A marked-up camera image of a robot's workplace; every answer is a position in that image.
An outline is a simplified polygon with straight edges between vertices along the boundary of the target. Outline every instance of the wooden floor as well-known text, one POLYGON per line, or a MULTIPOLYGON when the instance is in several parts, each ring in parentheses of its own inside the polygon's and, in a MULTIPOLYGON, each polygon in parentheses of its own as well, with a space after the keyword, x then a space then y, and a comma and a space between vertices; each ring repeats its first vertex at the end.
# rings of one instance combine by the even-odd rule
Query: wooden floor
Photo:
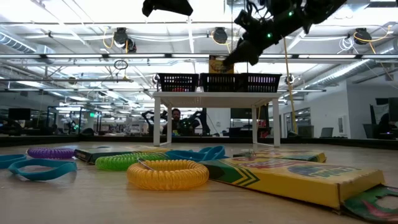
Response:
MULTIPOLYGON (((134 143, 67 145, 84 148, 134 143)), ((169 147, 197 150, 206 146, 211 145, 169 147)), ((251 144, 225 146, 228 156, 253 147, 251 144)), ((0 154, 25 153, 27 148, 0 147, 0 154)), ((282 149, 323 151, 328 164, 381 169, 387 184, 398 187, 398 151, 305 144, 282 145, 282 149)), ((0 223, 362 223, 327 208, 214 181, 188 191, 139 190, 128 183, 125 172, 105 172, 81 161, 77 163, 77 173, 47 182, 31 182, 0 170, 0 223)))

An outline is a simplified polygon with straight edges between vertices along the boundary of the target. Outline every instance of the purple spiral wristband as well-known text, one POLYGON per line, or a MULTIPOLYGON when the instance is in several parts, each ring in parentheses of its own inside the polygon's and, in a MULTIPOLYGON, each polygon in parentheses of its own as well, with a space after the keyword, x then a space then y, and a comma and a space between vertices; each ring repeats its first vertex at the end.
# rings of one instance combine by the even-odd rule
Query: purple spiral wristband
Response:
POLYGON ((36 159, 70 159, 73 156, 73 149, 32 147, 27 150, 27 154, 36 159))

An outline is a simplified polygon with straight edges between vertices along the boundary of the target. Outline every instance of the yellow box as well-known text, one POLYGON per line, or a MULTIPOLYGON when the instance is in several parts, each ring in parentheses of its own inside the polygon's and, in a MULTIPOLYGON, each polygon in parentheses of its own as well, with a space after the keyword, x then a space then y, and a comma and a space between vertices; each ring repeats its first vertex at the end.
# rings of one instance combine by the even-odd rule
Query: yellow box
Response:
POLYGON ((279 159, 293 159, 300 161, 311 162, 325 162, 326 156, 323 152, 305 151, 305 150, 283 150, 283 149, 263 149, 255 152, 242 152, 235 154, 233 157, 264 157, 264 158, 279 158, 279 159))
POLYGON ((236 157, 201 163, 210 179, 335 209, 347 198, 384 183, 380 170, 318 162, 236 157))

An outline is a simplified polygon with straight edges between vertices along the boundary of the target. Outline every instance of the plastic basket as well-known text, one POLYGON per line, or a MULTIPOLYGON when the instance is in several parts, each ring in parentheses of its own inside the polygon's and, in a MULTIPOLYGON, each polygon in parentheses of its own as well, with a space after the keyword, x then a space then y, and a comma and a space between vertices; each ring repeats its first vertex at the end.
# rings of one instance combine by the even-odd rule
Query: plastic basket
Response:
POLYGON ((198 74, 158 73, 162 91, 194 92, 198 86, 198 74))
POLYGON ((200 85, 205 92, 234 92, 235 91, 234 74, 200 74, 200 85))
POLYGON ((236 75, 235 91, 250 93, 276 93, 281 74, 242 73, 236 75))

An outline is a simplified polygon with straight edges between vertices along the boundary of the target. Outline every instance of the white table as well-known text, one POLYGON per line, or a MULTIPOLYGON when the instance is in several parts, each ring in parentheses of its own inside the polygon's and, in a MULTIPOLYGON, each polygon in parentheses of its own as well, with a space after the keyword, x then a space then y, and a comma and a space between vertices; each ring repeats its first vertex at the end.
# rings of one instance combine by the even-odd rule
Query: white table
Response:
POLYGON ((253 144, 257 141, 257 108, 272 101, 274 114, 274 146, 280 146, 280 93, 197 93, 155 92, 154 145, 172 142, 172 125, 167 125, 167 142, 160 143, 160 105, 167 107, 167 121, 172 120, 172 108, 252 108, 253 144))

